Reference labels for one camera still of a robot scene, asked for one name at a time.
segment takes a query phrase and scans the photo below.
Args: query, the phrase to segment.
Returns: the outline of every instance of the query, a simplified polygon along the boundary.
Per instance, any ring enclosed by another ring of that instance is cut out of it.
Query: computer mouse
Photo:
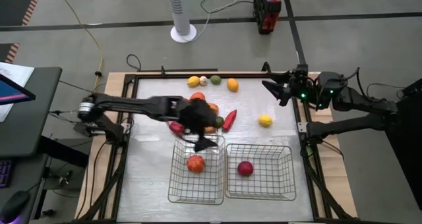
[[[29,193],[27,191],[15,192],[0,211],[0,221],[4,224],[14,221],[29,201]]]

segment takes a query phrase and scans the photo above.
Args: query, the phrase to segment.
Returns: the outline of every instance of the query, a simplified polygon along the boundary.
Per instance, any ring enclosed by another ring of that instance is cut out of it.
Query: white cable
[[[201,32],[193,39],[193,40],[188,40],[188,42],[193,42],[193,41],[195,41],[195,40],[197,40],[197,39],[199,39],[199,37],[202,35],[202,33],[204,33],[204,31],[205,31],[205,29],[206,29],[206,26],[208,25],[208,22],[210,21],[210,17],[211,17],[211,14],[212,13],[214,13],[214,12],[216,12],[216,11],[219,11],[219,10],[221,10],[221,9],[225,9],[225,8],[227,8],[227,7],[230,7],[230,6],[232,6],[232,5],[234,5],[234,4],[236,4],[238,2],[238,0],[235,0],[234,2],[232,2],[232,3],[229,3],[229,4],[227,4],[226,6],[223,6],[223,7],[218,7],[218,8],[216,8],[216,9],[212,9],[209,13],[208,13],[208,17],[207,17],[207,19],[206,19],[206,22],[205,22],[205,25],[204,25],[204,28],[201,30]]]

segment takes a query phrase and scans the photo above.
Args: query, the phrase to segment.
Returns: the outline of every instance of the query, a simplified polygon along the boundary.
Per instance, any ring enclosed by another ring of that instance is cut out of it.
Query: keyboard
[[[12,160],[0,160],[0,188],[9,187],[12,175]]]

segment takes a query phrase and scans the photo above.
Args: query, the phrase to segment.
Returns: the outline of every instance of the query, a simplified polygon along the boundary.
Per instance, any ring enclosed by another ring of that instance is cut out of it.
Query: computer monitor
[[[35,95],[0,74],[0,105],[34,100]]]

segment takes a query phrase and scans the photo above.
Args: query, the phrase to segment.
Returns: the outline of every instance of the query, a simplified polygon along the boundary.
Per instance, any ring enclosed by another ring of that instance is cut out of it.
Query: toy fruit
[[[236,79],[229,78],[229,80],[227,80],[227,87],[232,92],[237,92],[239,90],[239,83],[236,81]]]
[[[208,78],[207,78],[206,76],[201,76],[201,77],[199,78],[199,84],[200,84],[201,86],[206,86],[206,85],[207,85],[207,83],[208,83]]]
[[[218,115],[218,106],[215,103],[208,103],[216,115]]]
[[[169,128],[178,136],[181,136],[185,131],[185,127],[183,127],[183,125],[179,124],[178,122],[169,122]]]
[[[187,160],[186,165],[189,171],[199,173],[205,168],[205,160],[200,155],[193,155]]]
[[[235,109],[227,115],[226,119],[224,119],[224,123],[222,125],[224,132],[228,132],[230,130],[231,126],[235,122],[236,115],[237,115],[237,110]]]
[[[253,173],[253,165],[249,161],[242,161],[237,166],[237,172],[239,175],[252,175]]]
[[[217,128],[221,128],[224,123],[223,117],[217,117]]]
[[[269,115],[261,115],[258,118],[258,122],[263,127],[269,127],[272,125],[272,119]]]
[[[199,99],[201,99],[201,100],[205,100],[205,95],[204,94],[202,94],[202,93],[200,93],[200,92],[197,92],[197,93],[194,93],[192,96],[191,96],[191,100],[193,100],[193,99],[195,99],[195,98],[199,98]]]
[[[210,77],[210,81],[211,83],[213,83],[214,85],[220,85],[220,83],[222,83],[222,78],[220,78],[217,75],[211,76]]]
[[[187,80],[187,85],[189,87],[195,87],[198,86],[199,84],[199,77],[197,76],[191,76],[188,80]]]
[[[205,133],[215,133],[217,131],[216,128],[212,127],[212,126],[208,126],[206,128],[204,128]]]

